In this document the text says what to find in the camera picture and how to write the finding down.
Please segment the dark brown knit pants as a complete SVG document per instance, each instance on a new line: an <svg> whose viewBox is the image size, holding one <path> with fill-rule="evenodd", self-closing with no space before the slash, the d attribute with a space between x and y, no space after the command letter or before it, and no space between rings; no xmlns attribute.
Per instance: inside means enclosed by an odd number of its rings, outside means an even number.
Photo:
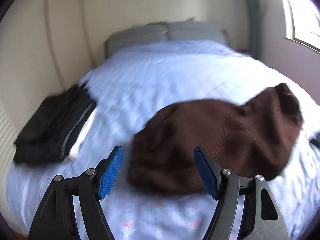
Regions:
<svg viewBox="0 0 320 240"><path fill-rule="evenodd" d="M127 179L146 191L203 192L194 162L201 146L222 168L269 181L287 165L302 123L299 101L284 83L241 106L213 99L168 105L135 134Z"/></svg>

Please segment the black folded clothes pile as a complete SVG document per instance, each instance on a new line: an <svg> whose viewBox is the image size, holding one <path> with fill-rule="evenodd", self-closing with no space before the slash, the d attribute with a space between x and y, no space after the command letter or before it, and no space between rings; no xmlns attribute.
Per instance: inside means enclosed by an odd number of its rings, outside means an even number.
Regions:
<svg viewBox="0 0 320 240"><path fill-rule="evenodd" d="M15 140L16 164L40 166L64 161L97 103L86 83L46 97Z"/></svg>

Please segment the blue floral bed sheet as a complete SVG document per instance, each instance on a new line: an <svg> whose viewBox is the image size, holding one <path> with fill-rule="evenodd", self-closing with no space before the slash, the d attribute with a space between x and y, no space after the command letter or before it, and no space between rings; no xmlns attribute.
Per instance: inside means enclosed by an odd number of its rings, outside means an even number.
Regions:
<svg viewBox="0 0 320 240"><path fill-rule="evenodd" d="M291 239L306 233L319 210L319 105L298 84L262 62L212 41L159 42L125 48L81 78L98 103L77 157L47 167L12 165L7 200L28 233L49 183L57 174L80 175L120 145L130 156L133 135L172 103L218 99L242 105L267 87L286 83L300 103L303 126L285 170L269 183ZM101 203L116 239L201 239L216 201L207 194L161 197L126 182L124 162Z"/></svg>

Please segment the grey-green curtain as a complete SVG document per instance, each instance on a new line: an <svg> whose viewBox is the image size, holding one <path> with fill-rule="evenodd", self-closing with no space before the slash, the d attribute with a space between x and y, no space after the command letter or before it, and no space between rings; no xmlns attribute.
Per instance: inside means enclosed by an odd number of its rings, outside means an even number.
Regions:
<svg viewBox="0 0 320 240"><path fill-rule="evenodd" d="M246 0L249 22L249 54L259 59L261 40L261 18L259 0Z"/></svg>

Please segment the grey padded headboard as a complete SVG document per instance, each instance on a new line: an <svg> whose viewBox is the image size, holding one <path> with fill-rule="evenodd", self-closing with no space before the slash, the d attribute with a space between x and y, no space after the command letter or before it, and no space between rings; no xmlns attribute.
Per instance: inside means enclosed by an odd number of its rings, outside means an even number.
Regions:
<svg viewBox="0 0 320 240"><path fill-rule="evenodd" d="M214 22L156 22L113 33L104 43L108 59L117 51L137 44L152 44L178 40L212 40L229 45L227 31Z"/></svg>

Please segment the cream louvered wardrobe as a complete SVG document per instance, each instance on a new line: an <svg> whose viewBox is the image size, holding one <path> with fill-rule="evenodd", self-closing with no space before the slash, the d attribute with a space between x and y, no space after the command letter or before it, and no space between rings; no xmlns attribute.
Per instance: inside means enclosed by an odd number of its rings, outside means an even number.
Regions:
<svg viewBox="0 0 320 240"><path fill-rule="evenodd" d="M83 0L15 0L1 21L1 169L42 100L93 64Z"/></svg>

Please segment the window with frame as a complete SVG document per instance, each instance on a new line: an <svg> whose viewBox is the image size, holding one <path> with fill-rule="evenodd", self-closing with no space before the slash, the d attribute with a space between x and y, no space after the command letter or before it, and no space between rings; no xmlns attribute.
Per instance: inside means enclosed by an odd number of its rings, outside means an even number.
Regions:
<svg viewBox="0 0 320 240"><path fill-rule="evenodd" d="M319 52L319 7L313 0L281 0L286 38Z"/></svg>

